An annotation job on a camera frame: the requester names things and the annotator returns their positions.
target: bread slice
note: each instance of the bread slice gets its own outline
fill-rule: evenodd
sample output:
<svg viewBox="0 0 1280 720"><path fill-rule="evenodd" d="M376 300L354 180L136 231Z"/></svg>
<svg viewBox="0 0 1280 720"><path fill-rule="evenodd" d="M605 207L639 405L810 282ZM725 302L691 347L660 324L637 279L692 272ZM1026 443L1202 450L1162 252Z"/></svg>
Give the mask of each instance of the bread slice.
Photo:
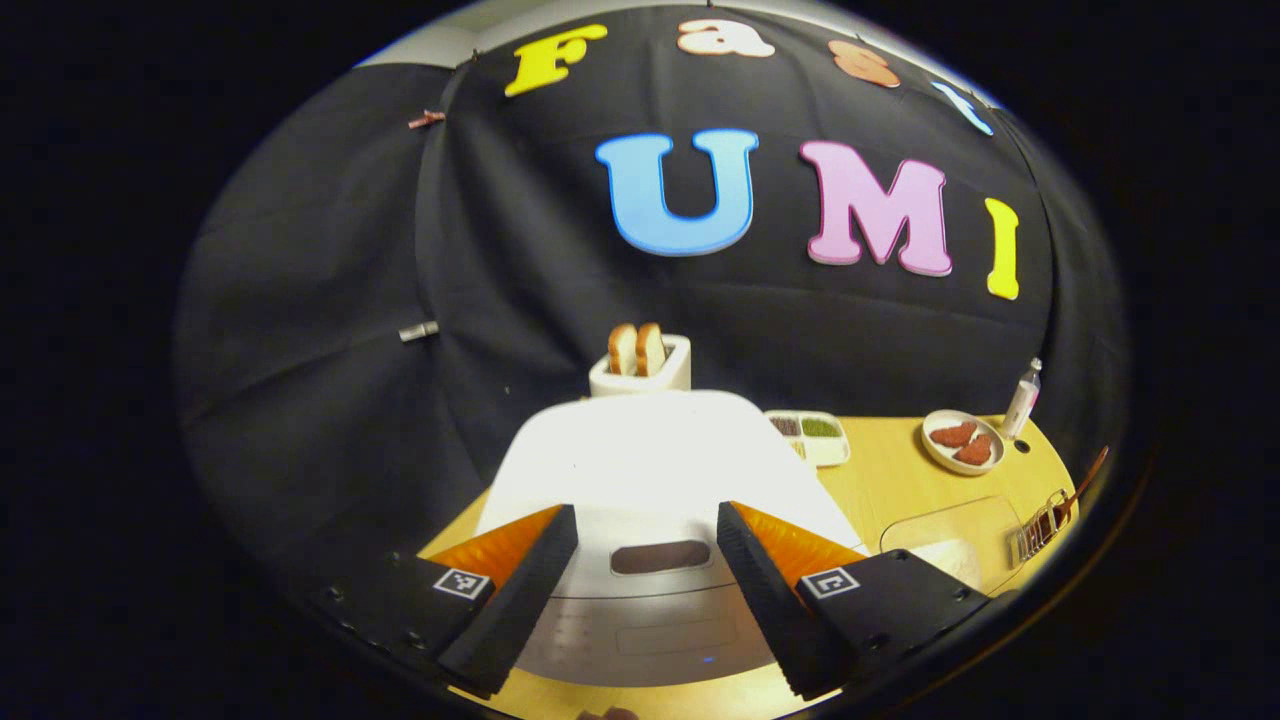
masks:
<svg viewBox="0 0 1280 720"><path fill-rule="evenodd" d="M631 323L622 323L609 333L609 372L636 374L636 327Z"/></svg>
<svg viewBox="0 0 1280 720"><path fill-rule="evenodd" d="M662 343L662 329L658 323L645 323L640 325L636 334L636 374L641 378L652 378L662 370L662 364L667 361L667 347Z"/></svg>

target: white plate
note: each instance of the white plate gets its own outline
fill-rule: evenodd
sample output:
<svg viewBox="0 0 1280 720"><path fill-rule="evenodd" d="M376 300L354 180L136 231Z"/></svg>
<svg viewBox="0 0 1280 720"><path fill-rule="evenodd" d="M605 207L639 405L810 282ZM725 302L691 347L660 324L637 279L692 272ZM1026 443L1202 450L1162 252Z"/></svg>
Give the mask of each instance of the white plate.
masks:
<svg viewBox="0 0 1280 720"><path fill-rule="evenodd" d="M796 451L796 455L804 457L810 465L818 468L831 468L835 465L842 465L849 460L849 438L845 437L845 428L840 424L840 420L829 413L818 413L817 410L769 410L764 414L774 427L778 428L778 433L786 438L787 445L791 450ZM787 434L778 423L786 424L790 420L795 425L796 434ZM817 420L824 425L832 425L840 433L838 436L810 436L804 433L804 421Z"/></svg>
<svg viewBox="0 0 1280 720"><path fill-rule="evenodd" d="M969 465L968 462L955 460L952 459L952 455L960 452L959 447L946 447L929 439L929 433L933 430L954 428L961 423L977 423L978 429L974 434L984 433L991 436L991 457L988 457L982 465ZM924 418L924 423L920 424L920 439L924 441L925 450L929 451L929 455L933 456L940 465L954 473L960 473L961 475L980 475L989 471L996 465L1000 465L1000 461L1005 459L1005 438L1000 437L996 428L991 427L979 418L974 418L973 415L959 410L936 410L929 413Z"/></svg>

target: foam letter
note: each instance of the foam letter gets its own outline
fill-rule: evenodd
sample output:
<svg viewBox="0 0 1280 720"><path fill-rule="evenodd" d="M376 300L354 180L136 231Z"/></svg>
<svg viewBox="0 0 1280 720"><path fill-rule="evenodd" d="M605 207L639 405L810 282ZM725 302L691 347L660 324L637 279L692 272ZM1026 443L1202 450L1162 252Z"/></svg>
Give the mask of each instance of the foam letter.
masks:
<svg viewBox="0 0 1280 720"><path fill-rule="evenodd" d="M608 32L602 24L590 24L521 45L516 49L520 68L516 79L507 86L507 97L567 78L568 68L556 61L564 60L566 65L572 65L586 56L588 40L599 40Z"/></svg>
<svg viewBox="0 0 1280 720"><path fill-rule="evenodd" d="M759 146L754 132L705 129L694 147L712 156L716 208L701 218L667 210L662 158L673 147L664 135L628 135L603 142L595 159L609 168L613 220L627 242L654 255L705 255L737 242L751 224L751 167Z"/></svg>
<svg viewBox="0 0 1280 720"><path fill-rule="evenodd" d="M910 220L906 245L897 259L918 275L951 274L946 229L942 224L942 170L919 160L902 160L888 192L852 147L814 140L800 146L800 156L818 169L822 228L809 241L809 258L827 265L851 265L861 256L854 242L849 211L858 219L872 258L883 265L902 225Z"/></svg>
<svg viewBox="0 0 1280 720"><path fill-rule="evenodd" d="M951 86L943 85L941 82L934 82L932 85L933 87L941 90L942 94L946 95L948 100L951 100L951 104L956 106L956 110L960 110L960 114L963 114L965 119L969 120L970 124L973 124L973 127L980 129L987 135L996 135L995 132L991 131L991 126L982 122L982 118L974 114L973 104L961 97L960 94L956 92L955 90L951 90Z"/></svg>
<svg viewBox="0 0 1280 720"><path fill-rule="evenodd" d="M897 79L893 70L888 69L888 60L865 47L859 47L844 40L832 40L827 44L836 65L858 79L883 85L884 87L897 87L902 81Z"/></svg>
<svg viewBox="0 0 1280 720"><path fill-rule="evenodd" d="M995 197L987 199L987 211L996 227L996 260L987 275L987 291L1018 300L1018 213Z"/></svg>
<svg viewBox="0 0 1280 720"><path fill-rule="evenodd" d="M689 20L680 23L681 35L676 45L694 55L727 55L737 53L748 58L768 58L773 46L760 40L749 24L733 20Z"/></svg>

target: plate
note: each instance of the plate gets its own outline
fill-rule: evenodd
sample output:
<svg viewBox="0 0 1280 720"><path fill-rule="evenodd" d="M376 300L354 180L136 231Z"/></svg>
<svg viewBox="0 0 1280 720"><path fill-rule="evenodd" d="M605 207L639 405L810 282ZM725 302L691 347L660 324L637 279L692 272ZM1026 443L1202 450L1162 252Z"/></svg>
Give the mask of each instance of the plate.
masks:
<svg viewBox="0 0 1280 720"><path fill-rule="evenodd" d="M831 468L849 460L849 438L835 415L817 410L769 410L764 416L810 465Z"/></svg>
<svg viewBox="0 0 1280 720"><path fill-rule="evenodd" d="M974 430L975 437L977 433L983 433L991 436L992 438L991 457L988 457L982 465L969 465L968 462L955 460L952 455L960 452L959 447L946 447L929 439L929 433L933 430L954 428L961 423L977 423L978 429ZM938 465L942 465L954 473L960 473L961 475L982 475L983 473L991 471L991 469L996 465L1000 465L1000 461L1005 459L1005 438L1000 437L996 428L991 427L989 423L979 418L959 410L936 410L929 413L924 418L924 423L920 424L920 439L924 441L925 450L929 451L929 455L938 462Z"/></svg>

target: metal clip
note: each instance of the metal clip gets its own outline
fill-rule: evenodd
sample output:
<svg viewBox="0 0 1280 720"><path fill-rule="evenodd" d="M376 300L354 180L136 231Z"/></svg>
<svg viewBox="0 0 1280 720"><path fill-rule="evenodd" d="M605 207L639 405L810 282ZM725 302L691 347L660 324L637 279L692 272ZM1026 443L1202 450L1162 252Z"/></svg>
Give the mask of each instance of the metal clip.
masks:
<svg viewBox="0 0 1280 720"><path fill-rule="evenodd" d="M436 334L440 332L440 323L435 320L428 320L426 323L419 323L416 325L407 327L399 332L401 342L412 342L415 340L424 338L429 334Z"/></svg>
<svg viewBox="0 0 1280 720"><path fill-rule="evenodd" d="M420 128L429 126L431 123L438 123L444 119L444 113L435 113L433 110L422 110L422 117L408 123L410 128Z"/></svg>

